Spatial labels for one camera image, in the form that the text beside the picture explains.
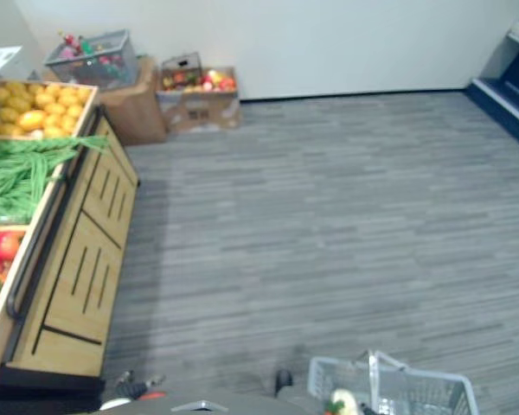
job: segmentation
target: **wire basket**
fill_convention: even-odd
[[[379,351],[368,351],[357,361],[311,359],[308,393],[328,401],[337,388],[350,390],[358,404],[370,403],[381,414],[478,415],[464,376],[412,369]]]

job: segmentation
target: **wooden crate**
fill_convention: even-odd
[[[41,281],[6,366],[56,374],[100,374],[138,176],[105,118],[89,150]]]
[[[4,86],[7,82],[8,82],[7,80],[0,80],[0,87]],[[42,86],[47,86],[47,85],[51,85],[51,84],[57,84],[57,85],[59,85],[61,87],[69,86],[69,87],[74,87],[74,88],[85,88],[85,89],[90,90],[90,95],[88,96],[88,99],[86,100],[86,103],[85,103],[85,105],[83,107],[83,112],[79,116],[79,119],[77,120],[77,124],[75,125],[74,130],[73,130],[71,136],[72,137],[77,137],[80,134],[81,129],[84,126],[85,120],[88,117],[88,114],[90,113],[90,111],[94,107],[96,96],[98,94],[98,87],[96,87],[96,86],[89,86],[89,85],[65,84],[65,83],[61,83],[61,82],[24,81],[23,84],[25,84],[25,85],[42,85]],[[0,140],[12,140],[12,139],[14,139],[14,140],[36,140],[36,139],[39,139],[39,138],[34,138],[34,137],[30,137],[30,136],[13,136],[13,137],[0,136]]]

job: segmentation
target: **person's foot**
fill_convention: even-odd
[[[285,369],[278,370],[277,377],[275,378],[275,397],[277,397],[283,387],[292,385],[294,385],[292,373]]]

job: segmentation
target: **lemon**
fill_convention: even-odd
[[[79,97],[80,104],[84,105],[87,102],[88,97],[90,97],[90,89],[79,88],[77,90],[77,97]]]
[[[79,104],[71,105],[67,109],[67,115],[69,117],[73,117],[75,119],[79,119],[82,112],[83,112],[83,107],[80,106]]]
[[[0,125],[0,135],[1,136],[13,136],[14,132],[19,132],[19,127],[17,125],[6,123]]]
[[[17,112],[26,112],[31,109],[31,104],[25,99],[21,99],[19,97],[8,98],[6,105],[10,108],[13,108]]]
[[[77,124],[77,120],[73,117],[69,117],[68,115],[64,115],[61,119],[61,128],[71,134],[75,125]]]
[[[61,115],[50,114],[46,117],[42,125],[46,127],[59,127],[61,124]]]
[[[44,86],[38,85],[38,84],[30,84],[27,89],[29,89],[29,92],[33,95],[37,95],[39,93],[44,92]]]
[[[38,93],[35,96],[36,106],[39,108],[44,108],[46,105],[53,104],[55,102],[54,95],[50,95],[49,93]]]
[[[0,108],[0,119],[4,123],[14,124],[18,118],[19,118],[19,112],[17,112],[13,108],[9,108],[8,106],[6,106],[4,108]]]
[[[8,91],[11,92],[12,95],[17,95],[20,92],[27,92],[25,85],[21,82],[6,82],[4,86]]]
[[[65,107],[77,105],[79,104],[79,99],[75,97],[73,94],[66,93],[65,95],[60,95],[60,97],[58,98],[58,104],[62,104]]]
[[[48,104],[44,107],[44,111],[48,114],[63,115],[66,113],[66,107],[61,104]]]
[[[50,95],[56,98],[58,97],[58,95],[60,95],[60,91],[61,86],[59,86],[58,84],[50,84],[46,88],[44,88],[45,93],[49,93]]]
[[[11,97],[11,92],[6,88],[0,87],[0,105],[4,105],[9,97]]]
[[[17,125],[25,131],[38,130],[42,128],[46,112],[42,110],[27,111],[17,120]]]
[[[46,127],[44,129],[44,137],[45,138],[58,138],[58,137],[68,137],[69,134],[67,134],[63,129],[59,127]]]
[[[19,125],[14,125],[14,128],[11,130],[12,136],[24,136],[25,131]]]
[[[73,88],[72,86],[66,86],[60,90],[61,95],[75,95],[77,93],[77,88]]]
[[[32,93],[28,93],[26,91],[21,91],[17,94],[17,96],[21,99],[24,99],[25,101],[29,102],[30,105],[33,105],[35,103],[35,97]]]

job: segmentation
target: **wooden produce display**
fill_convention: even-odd
[[[0,80],[0,88],[5,88],[6,84],[7,81]],[[38,82],[27,82],[23,83],[23,85],[27,89],[28,86],[40,86],[42,88],[45,88],[49,85],[57,85],[58,87],[74,87],[73,85],[67,84]],[[74,129],[71,131],[70,135],[72,136],[82,135],[83,130],[86,126],[87,119],[89,118],[89,114],[91,113],[91,109],[94,106],[94,100],[96,98],[96,94],[98,91],[98,88],[96,87],[83,87],[86,88],[86,90],[88,90],[86,103],[83,107],[83,113],[81,113]],[[23,140],[37,139],[37,137],[31,137],[26,135],[15,135],[14,137],[9,136],[7,134],[0,135],[0,140],[12,138]],[[68,173],[69,170],[70,168],[68,163],[58,165],[54,170],[54,176],[65,175],[66,173]],[[6,279],[3,283],[3,287],[0,292],[0,363],[3,357],[4,350],[10,340],[10,335],[15,325],[15,320],[12,318],[11,315],[9,315],[8,309],[12,311],[13,309],[18,308],[20,305],[20,301],[18,300],[18,298],[21,298],[27,290],[29,280],[29,278],[24,277],[24,274],[30,274],[35,266],[35,254],[42,249],[43,245],[42,235],[49,230],[49,226],[51,223],[51,220],[48,219],[52,217],[57,211],[57,208],[60,204],[60,199],[65,194],[65,191],[65,182],[50,182],[48,186],[44,189],[41,201],[39,202],[30,223],[27,226],[17,228],[17,230],[21,229],[25,231],[25,237],[23,238],[22,243],[17,251],[17,254],[10,265]],[[15,297],[17,299],[15,301],[9,301],[12,297]]]
[[[138,178],[105,118],[96,134],[111,152],[86,155],[8,367],[99,376]]]
[[[95,106],[96,87],[23,83],[27,93],[30,86],[34,91],[41,91],[38,86],[87,90],[73,129],[61,135],[106,136],[109,148],[81,149],[58,165],[54,176],[64,180],[48,183],[23,228],[25,236],[0,292],[0,382],[16,387],[21,379],[26,387],[37,387],[32,374],[99,377],[138,185],[106,115]],[[2,80],[0,88],[5,88]],[[61,105],[59,98],[58,93],[55,104]],[[0,140],[44,135],[33,132],[41,128],[23,128],[17,121],[16,126],[22,133],[9,127],[0,130]]]

